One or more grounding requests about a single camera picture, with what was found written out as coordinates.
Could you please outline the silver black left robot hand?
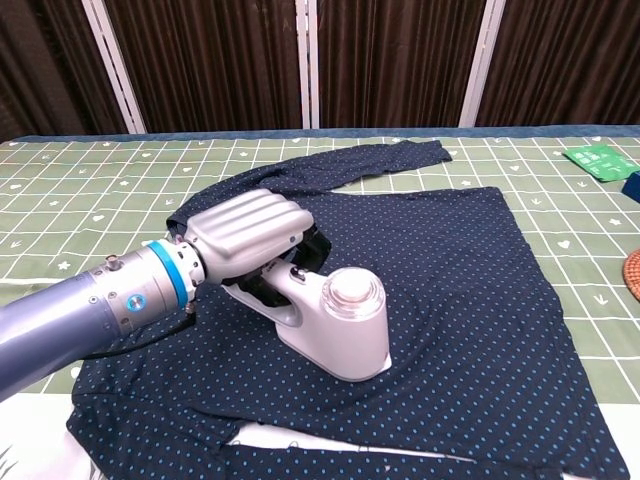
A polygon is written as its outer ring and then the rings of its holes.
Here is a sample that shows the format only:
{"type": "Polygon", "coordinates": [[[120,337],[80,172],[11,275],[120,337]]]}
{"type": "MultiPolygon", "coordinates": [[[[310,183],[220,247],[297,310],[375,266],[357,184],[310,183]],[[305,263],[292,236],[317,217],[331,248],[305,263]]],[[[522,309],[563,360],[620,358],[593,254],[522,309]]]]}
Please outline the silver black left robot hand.
{"type": "Polygon", "coordinates": [[[266,307],[290,304],[262,278],[269,262],[290,257],[294,265],[317,272],[331,251],[310,211],[268,189],[191,216],[183,238],[198,252],[209,283],[236,286],[266,307]]]}

